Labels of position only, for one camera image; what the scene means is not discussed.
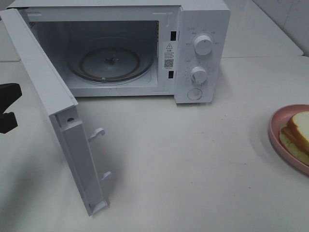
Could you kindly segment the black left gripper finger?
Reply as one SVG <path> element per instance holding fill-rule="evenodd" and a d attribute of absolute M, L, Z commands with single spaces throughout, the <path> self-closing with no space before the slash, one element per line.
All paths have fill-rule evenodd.
<path fill-rule="evenodd" d="M 18 83 L 0 85 L 0 112 L 4 113 L 18 98 L 22 96 L 21 87 Z"/>
<path fill-rule="evenodd" d="M 13 112 L 0 115 L 0 133 L 7 133 L 18 126 Z"/>

